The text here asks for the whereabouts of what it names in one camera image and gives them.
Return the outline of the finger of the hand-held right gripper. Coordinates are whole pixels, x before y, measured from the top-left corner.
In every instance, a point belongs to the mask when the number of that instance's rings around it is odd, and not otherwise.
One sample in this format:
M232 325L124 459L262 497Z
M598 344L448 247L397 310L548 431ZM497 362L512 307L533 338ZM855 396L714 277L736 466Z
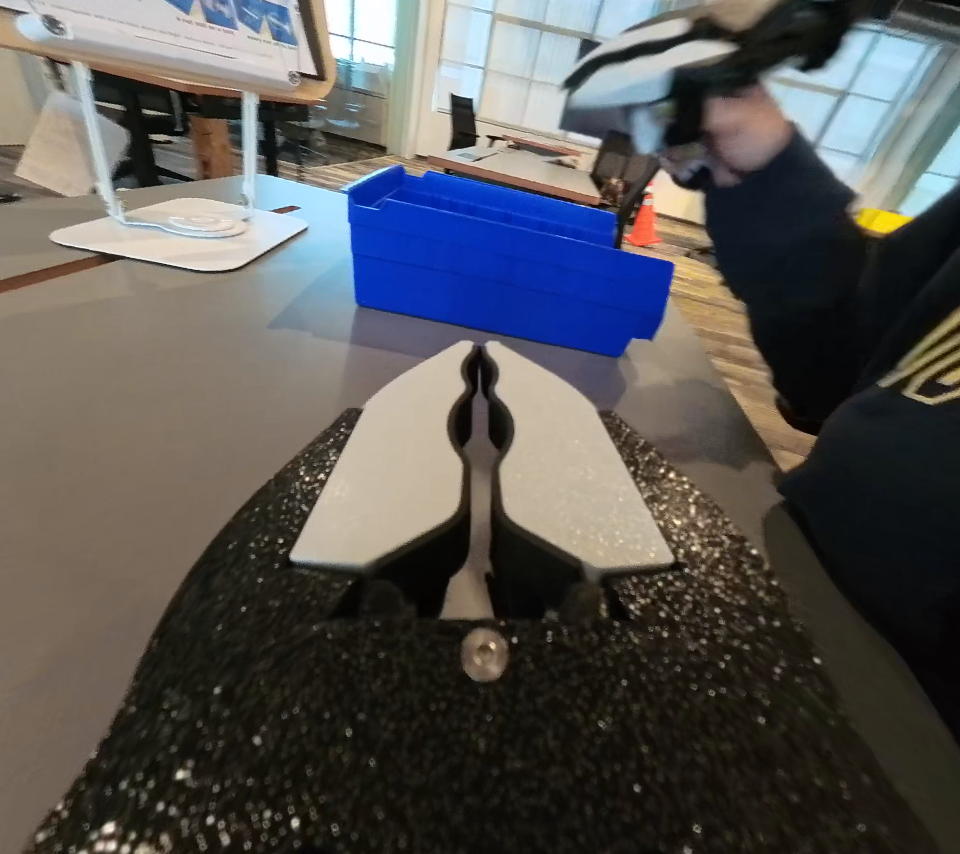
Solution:
M632 25L582 55L571 70L584 82L606 66L662 53L690 41L737 41L782 0L715 0Z
M565 82L561 129L636 149L687 148L705 136L707 101L751 79L751 50L732 39L680 36L596 50Z

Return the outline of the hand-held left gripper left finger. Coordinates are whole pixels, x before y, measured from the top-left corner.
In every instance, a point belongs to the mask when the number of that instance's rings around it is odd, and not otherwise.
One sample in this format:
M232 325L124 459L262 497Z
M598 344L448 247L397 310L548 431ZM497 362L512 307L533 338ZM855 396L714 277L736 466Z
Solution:
M373 574L469 510L477 346L460 340L364 405L298 539L292 564Z

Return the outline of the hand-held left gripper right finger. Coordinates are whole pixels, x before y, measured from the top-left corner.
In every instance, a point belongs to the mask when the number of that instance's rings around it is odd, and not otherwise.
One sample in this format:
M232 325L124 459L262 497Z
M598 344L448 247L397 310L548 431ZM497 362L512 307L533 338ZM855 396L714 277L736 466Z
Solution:
M508 522L588 580L661 571L675 555L594 404L498 341L485 345L488 401L507 417L498 468Z

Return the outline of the blue plastic bin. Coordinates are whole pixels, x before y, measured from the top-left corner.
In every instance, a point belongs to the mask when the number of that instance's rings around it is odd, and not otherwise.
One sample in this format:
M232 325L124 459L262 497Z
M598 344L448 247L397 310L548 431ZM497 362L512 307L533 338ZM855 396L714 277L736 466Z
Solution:
M401 165L344 193L360 307L610 357L662 325L674 265L612 212Z

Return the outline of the person's right hand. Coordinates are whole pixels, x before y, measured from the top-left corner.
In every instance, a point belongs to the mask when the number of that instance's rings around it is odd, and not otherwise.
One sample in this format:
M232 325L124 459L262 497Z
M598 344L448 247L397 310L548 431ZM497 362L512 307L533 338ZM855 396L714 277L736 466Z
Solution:
M703 105L699 140L666 148L662 168L680 187L731 188L771 164L796 129L762 82Z

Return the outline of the grey desk wooden edge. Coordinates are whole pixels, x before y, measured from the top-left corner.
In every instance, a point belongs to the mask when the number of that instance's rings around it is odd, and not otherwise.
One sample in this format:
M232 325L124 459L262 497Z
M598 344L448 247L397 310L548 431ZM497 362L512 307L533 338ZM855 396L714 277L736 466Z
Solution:
M510 147L468 147L426 157L438 171L599 208L601 193L588 173Z

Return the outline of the orange traffic cone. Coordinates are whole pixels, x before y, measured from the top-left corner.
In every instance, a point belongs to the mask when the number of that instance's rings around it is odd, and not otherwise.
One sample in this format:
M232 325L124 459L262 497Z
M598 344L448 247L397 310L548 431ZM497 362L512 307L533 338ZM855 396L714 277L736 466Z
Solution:
M644 188L642 200L633 218L630 230L625 233L623 242L630 247L650 248L662 243L657 234L657 212L654 205L652 188Z

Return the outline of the yellow bin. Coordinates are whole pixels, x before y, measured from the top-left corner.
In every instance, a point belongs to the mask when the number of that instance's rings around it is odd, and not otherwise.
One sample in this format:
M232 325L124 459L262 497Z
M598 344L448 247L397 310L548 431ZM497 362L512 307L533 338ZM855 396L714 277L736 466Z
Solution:
M869 236L888 236L911 222L913 218L899 212L864 208L855 216L858 227Z

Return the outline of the white poster stand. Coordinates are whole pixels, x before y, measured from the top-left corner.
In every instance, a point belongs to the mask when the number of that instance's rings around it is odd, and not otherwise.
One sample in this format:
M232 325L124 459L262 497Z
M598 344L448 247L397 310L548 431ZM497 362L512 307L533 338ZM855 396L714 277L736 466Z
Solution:
M304 220L268 212L258 202L258 107L270 101L315 102L318 83L283 60L252 64L232 56L182 51L96 27L90 18L2 10L2 47L49 57L70 67L105 215L61 227L51 242L69 250L137 260L197 273L243 268L307 230ZM187 195L127 208L114 188L93 93L93 70L200 94L241 98L242 177L235 201Z

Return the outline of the person's dark printed sweatshirt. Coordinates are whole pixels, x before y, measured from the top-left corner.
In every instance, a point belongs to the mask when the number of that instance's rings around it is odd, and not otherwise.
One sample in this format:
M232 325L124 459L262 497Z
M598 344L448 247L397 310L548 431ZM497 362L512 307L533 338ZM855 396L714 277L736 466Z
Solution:
M958 739L958 188L870 249L865 348L784 500Z

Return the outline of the white paper sheet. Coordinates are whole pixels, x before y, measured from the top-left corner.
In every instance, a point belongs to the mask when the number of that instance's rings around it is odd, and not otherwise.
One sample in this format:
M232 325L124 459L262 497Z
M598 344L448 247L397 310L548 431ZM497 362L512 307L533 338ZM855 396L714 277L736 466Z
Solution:
M97 190L87 127L75 97L64 92L48 94L15 173L61 196Z

